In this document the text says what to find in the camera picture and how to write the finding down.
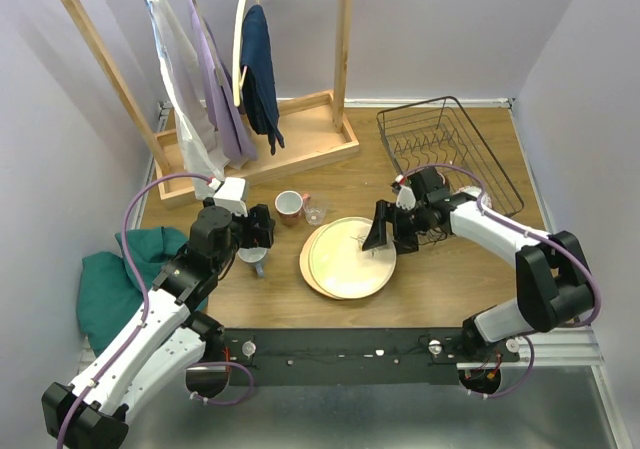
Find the pink mug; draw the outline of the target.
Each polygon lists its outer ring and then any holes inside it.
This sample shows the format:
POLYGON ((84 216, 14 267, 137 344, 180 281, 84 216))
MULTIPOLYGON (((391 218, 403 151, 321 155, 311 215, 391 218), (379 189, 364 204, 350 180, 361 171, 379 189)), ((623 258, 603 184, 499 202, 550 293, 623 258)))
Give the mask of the pink mug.
POLYGON ((288 190, 281 192, 274 201, 276 212, 285 227, 297 225, 301 219, 305 202, 309 199, 308 193, 300 194, 288 190))

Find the cream plate with branch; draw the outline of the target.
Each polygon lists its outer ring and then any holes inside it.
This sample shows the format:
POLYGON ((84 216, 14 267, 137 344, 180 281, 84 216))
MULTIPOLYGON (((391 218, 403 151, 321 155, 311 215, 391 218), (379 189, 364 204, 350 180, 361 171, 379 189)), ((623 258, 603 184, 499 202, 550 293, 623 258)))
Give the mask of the cream plate with branch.
POLYGON ((396 249, 388 240, 364 250, 372 221, 345 217, 325 225, 311 243, 309 269, 319 287, 342 300, 362 299, 379 292, 391 279, 396 249))

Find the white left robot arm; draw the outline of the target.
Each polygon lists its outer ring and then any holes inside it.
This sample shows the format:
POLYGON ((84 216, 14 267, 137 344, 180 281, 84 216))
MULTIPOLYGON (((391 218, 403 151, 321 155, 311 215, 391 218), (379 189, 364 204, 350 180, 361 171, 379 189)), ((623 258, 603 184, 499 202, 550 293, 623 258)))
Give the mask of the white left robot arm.
POLYGON ((112 343, 67 385, 42 396, 47 432, 60 448, 118 448, 140 409, 192 364, 225 362, 223 328, 200 311, 242 248, 272 247, 265 204, 247 215, 209 205, 188 241, 162 267, 141 307, 112 343))

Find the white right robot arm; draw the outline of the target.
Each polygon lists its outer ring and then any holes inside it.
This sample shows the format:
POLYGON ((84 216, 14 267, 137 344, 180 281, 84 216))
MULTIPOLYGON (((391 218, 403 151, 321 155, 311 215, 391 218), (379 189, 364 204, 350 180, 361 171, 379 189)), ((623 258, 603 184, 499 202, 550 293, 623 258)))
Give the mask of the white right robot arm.
POLYGON ((483 182, 477 194, 453 193, 442 173, 445 164, 427 164, 396 177, 395 201, 376 204, 372 225, 361 248, 393 243, 400 254, 419 248, 423 233, 439 230, 472 241, 509 263, 516 274, 514 299, 466 319, 459 345, 480 361, 511 337, 546 333, 580 316, 591 324, 601 296, 575 235, 550 234, 520 224, 487 205, 483 182))

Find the clear drinking glass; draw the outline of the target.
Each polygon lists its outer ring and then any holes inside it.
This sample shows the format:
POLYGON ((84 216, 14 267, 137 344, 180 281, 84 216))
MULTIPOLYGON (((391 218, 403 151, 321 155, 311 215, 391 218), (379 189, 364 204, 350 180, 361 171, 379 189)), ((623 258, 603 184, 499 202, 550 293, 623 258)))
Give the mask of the clear drinking glass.
POLYGON ((312 226, 323 224, 328 210, 328 201, 318 194, 305 194, 303 196, 303 212, 306 222, 312 226))

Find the orange rimmed bird plate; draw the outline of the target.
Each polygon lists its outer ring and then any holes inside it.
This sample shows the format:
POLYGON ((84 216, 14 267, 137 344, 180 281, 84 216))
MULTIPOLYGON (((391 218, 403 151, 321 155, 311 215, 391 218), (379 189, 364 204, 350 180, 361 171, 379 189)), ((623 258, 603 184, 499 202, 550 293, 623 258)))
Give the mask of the orange rimmed bird plate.
POLYGON ((309 265, 309 255, 311 251, 312 243, 315 239, 326 229, 326 225, 322 225, 318 227, 305 241, 300 255, 299 255, 299 268, 302 274, 302 277, 306 284, 311 287, 318 294, 325 296, 327 298, 338 300, 338 297, 326 292, 321 286, 317 284, 314 277, 311 274, 310 265, 309 265))

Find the grey blue mug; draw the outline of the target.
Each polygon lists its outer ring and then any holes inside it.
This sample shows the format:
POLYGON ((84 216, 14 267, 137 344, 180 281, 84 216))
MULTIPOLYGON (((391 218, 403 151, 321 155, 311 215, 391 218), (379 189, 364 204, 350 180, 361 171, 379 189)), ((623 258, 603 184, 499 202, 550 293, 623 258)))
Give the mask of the grey blue mug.
POLYGON ((260 278, 265 277, 264 264, 268 255, 266 248, 241 248, 237 256, 247 265, 251 266, 260 278))

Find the dark ceramic bowl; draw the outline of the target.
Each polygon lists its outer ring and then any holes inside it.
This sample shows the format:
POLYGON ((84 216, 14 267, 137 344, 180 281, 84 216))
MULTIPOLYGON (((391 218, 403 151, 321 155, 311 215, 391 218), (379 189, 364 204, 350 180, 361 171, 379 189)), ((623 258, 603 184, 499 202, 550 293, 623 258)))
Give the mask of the dark ceramic bowl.
POLYGON ((451 189, 451 185, 450 185, 450 180, 449 178, 446 176, 446 174, 444 173, 444 169, 442 168, 436 168, 436 171, 439 175, 439 177, 442 180, 442 184, 444 187, 446 187, 448 190, 451 189))

